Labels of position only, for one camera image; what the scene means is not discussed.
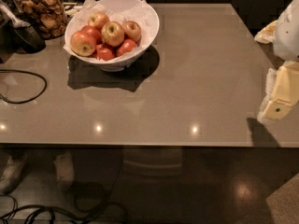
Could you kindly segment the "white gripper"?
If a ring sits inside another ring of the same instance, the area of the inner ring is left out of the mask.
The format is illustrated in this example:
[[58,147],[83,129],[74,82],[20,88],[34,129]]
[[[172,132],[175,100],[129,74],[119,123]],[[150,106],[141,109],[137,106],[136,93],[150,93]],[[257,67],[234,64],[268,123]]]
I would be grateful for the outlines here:
[[285,118],[299,102],[299,0],[292,0],[280,14],[275,28],[273,50],[286,61],[266,76],[265,97],[257,120],[266,123]]

